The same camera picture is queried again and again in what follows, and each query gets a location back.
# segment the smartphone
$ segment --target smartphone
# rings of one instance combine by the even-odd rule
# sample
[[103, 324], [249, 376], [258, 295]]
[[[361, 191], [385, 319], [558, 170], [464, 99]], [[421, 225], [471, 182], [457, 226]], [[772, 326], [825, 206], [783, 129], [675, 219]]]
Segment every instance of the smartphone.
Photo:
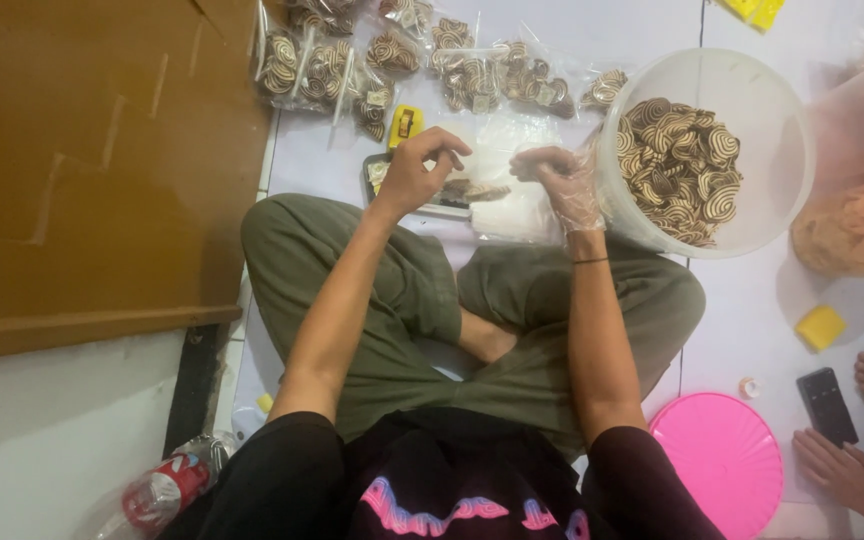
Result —
[[798, 391], [812, 418], [812, 427], [835, 446], [858, 444], [856, 425], [842, 399], [833, 368], [822, 368], [798, 379]]

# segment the red bottle label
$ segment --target red bottle label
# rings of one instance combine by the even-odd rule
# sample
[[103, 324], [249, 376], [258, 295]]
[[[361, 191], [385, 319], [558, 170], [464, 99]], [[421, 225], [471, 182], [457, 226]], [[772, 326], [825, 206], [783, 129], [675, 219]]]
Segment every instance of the red bottle label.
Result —
[[176, 453], [129, 484], [122, 511], [138, 530], [158, 533], [209, 486], [209, 466], [194, 453]]

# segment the plastic glove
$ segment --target plastic glove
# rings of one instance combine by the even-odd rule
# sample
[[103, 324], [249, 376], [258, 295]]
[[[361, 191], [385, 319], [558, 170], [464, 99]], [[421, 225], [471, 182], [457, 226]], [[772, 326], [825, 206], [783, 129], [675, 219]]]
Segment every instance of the plastic glove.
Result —
[[542, 184], [566, 234], [606, 228], [595, 197], [596, 141], [590, 137], [577, 153], [546, 146], [517, 153], [509, 161], [512, 176]]

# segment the hand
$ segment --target hand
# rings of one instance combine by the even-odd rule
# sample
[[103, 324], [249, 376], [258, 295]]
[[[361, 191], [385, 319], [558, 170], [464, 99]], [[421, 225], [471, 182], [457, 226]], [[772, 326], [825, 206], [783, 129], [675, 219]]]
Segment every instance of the hand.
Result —
[[811, 427], [796, 431], [792, 447], [804, 465], [804, 474], [821, 485], [839, 505], [864, 516], [864, 451], [846, 443], [836, 448]]
[[[462, 139], [439, 127], [426, 129], [402, 141], [391, 158], [389, 171], [382, 180], [378, 195], [369, 206], [392, 223], [429, 202], [442, 189], [452, 169], [465, 170], [459, 156], [470, 156], [473, 150]], [[425, 162], [435, 167], [426, 169]]]
[[[582, 151], [594, 151], [585, 148]], [[566, 233], [605, 229], [595, 198], [593, 167], [558, 146], [517, 153], [509, 161], [512, 176], [522, 182], [538, 180], [549, 195], [552, 210]]]

